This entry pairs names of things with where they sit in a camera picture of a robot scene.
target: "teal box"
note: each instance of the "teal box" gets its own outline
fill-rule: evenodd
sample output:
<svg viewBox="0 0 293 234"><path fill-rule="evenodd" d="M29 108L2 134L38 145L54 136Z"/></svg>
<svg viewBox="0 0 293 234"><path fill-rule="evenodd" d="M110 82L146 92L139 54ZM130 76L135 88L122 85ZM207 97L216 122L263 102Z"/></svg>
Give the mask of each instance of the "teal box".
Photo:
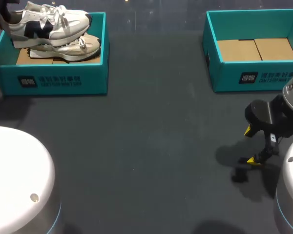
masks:
<svg viewBox="0 0 293 234"><path fill-rule="evenodd" d="M293 60L224 62L218 40L287 38L293 49L293 9L207 11L203 49L215 92L281 90Z"/></svg>
<svg viewBox="0 0 293 234"><path fill-rule="evenodd" d="M15 65L20 50L13 47L10 38L3 32L0 36L0 88L3 94L106 94L109 65L106 14L90 14L92 24L87 33L102 40L100 63Z"/></svg>

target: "black logo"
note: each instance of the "black logo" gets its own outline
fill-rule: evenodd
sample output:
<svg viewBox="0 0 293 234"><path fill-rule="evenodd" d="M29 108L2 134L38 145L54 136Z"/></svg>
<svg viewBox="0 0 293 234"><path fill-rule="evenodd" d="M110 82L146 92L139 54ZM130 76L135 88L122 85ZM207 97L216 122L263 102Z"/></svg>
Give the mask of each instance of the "black logo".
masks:
<svg viewBox="0 0 293 234"><path fill-rule="evenodd" d="M50 32L53 30L53 25L47 21L41 29L39 21L29 21L26 24L24 36L34 38L35 33L39 38L49 39Z"/></svg>
<svg viewBox="0 0 293 234"><path fill-rule="evenodd" d="M209 53L208 52L205 55L205 61L206 61L206 64L207 64L207 68L209 68L210 59L209 59Z"/></svg>
<svg viewBox="0 0 293 234"><path fill-rule="evenodd" d="M239 84L253 84L258 72L242 72Z"/></svg>
<svg viewBox="0 0 293 234"><path fill-rule="evenodd" d="M19 82L23 88L36 88L37 84L33 76L19 76Z"/></svg>

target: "white cylindrical robot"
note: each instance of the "white cylindrical robot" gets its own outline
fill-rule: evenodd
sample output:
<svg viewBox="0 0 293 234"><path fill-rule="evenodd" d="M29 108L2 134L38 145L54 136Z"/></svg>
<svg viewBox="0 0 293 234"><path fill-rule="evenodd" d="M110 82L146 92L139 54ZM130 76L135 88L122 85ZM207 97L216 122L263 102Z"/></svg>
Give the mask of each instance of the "white cylindrical robot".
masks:
<svg viewBox="0 0 293 234"><path fill-rule="evenodd" d="M280 173L274 197L274 219L281 234L293 234L293 144Z"/></svg>
<svg viewBox="0 0 293 234"><path fill-rule="evenodd" d="M0 127L0 234L61 234L62 204L47 149Z"/></svg>

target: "shoebox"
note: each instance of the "shoebox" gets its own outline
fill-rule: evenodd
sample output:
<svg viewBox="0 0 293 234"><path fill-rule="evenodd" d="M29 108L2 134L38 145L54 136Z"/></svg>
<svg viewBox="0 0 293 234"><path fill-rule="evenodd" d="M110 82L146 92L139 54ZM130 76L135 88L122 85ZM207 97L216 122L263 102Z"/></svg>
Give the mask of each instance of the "shoebox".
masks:
<svg viewBox="0 0 293 234"><path fill-rule="evenodd" d="M293 9L207 11L202 44L215 92L282 90L293 77Z"/></svg>
<svg viewBox="0 0 293 234"><path fill-rule="evenodd" d="M109 38L105 13L90 13L88 34L102 40L101 54L85 62L31 59L27 49L15 49L10 38L0 36L0 88L4 95L106 94Z"/></svg>

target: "brown cardboard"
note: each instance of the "brown cardboard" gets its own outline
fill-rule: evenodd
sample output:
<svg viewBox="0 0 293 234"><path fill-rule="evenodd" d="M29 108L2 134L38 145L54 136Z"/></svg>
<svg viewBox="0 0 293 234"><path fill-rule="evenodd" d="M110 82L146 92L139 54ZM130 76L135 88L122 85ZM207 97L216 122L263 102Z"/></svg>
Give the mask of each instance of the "brown cardboard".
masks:
<svg viewBox="0 0 293 234"><path fill-rule="evenodd" d="M64 60L61 60L59 58L53 59L53 64L69 64L68 62L65 62Z"/></svg>
<svg viewBox="0 0 293 234"><path fill-rule="evenodd" d="M293 49L287 38L255 39L263 60L293 60Z"/></svg>
<svg viewBox="0 0 293 234"><path fill-rule="evenodd" d="M51 58L30 58L27 49L21 49L16 65L52 64Z"/></svg>
<svg viewBox="0 0 293 234"><path fill-rule="evenodd" d="M217 41L224 62L261 61L254 40Z"/></svg>
<svg viewBox="0 0 293 234"><path fill-rule="evenodd" d="M89 60L86 60L86 61L82 61L82 62L70 62L72 64L77 64L77 63L100 63L100 59L101 59L101 56L98 56L96 58L92 58L92 59L89 59ZM53 64L70 64L70 63L67 63L61 59L58 59L58 58L55 58L53 59Z"/></svg>

